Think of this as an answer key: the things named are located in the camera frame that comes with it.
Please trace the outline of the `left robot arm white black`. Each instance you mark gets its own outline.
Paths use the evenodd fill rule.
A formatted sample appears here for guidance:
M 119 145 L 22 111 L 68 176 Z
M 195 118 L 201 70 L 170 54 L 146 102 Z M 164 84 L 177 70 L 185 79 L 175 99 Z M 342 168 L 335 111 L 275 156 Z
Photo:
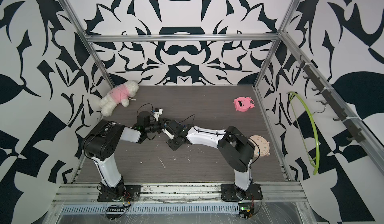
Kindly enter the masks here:
M 115 188 L 122 182 L 116 161 L 115 150 L 120 141 L 143 143 L 148 134 L 160 133 L 159 117 L 163 110 L 142 111 L 137 115 L 137 123 L 129 128 L 113 121 L 101 120 L 85 137 L 82 149 L 86 158 L 92 160 L 99 171 L 102 185 Z

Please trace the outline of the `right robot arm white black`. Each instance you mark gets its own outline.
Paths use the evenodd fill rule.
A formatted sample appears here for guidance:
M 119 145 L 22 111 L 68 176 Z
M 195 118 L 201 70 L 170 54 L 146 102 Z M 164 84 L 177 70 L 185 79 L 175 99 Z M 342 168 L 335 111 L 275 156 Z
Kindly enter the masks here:
M 182 145 L 203 145 L 217 149 L 234 170 L 235 186 L 243 191 L 250 188 L 255 145 L 237 128 L 229 126 L 225 130 L 209 130 L 185 126 L 175 120 L 163 120 L 161 124 L 163 132 L 169 136 L 167 144 L 173 151 Z

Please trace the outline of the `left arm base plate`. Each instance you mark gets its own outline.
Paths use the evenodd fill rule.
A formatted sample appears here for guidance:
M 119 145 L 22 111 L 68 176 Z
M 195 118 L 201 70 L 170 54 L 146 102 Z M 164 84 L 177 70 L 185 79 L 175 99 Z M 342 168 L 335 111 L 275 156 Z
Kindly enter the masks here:
M 118 185 L 109 188 L 101 184 L 97 202 L 129 202 L 138 199 L 141 195 L 141 185 Z

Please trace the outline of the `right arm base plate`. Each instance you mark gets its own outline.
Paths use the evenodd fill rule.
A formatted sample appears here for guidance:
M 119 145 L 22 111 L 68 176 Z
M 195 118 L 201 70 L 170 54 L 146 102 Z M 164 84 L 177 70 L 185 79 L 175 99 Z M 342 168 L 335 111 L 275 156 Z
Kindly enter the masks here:
M 263 198 L 259 184 L 251 183 L 246 191 L 234 184 L 221 184 L 221 199 L 224 202 L 261 201 Z

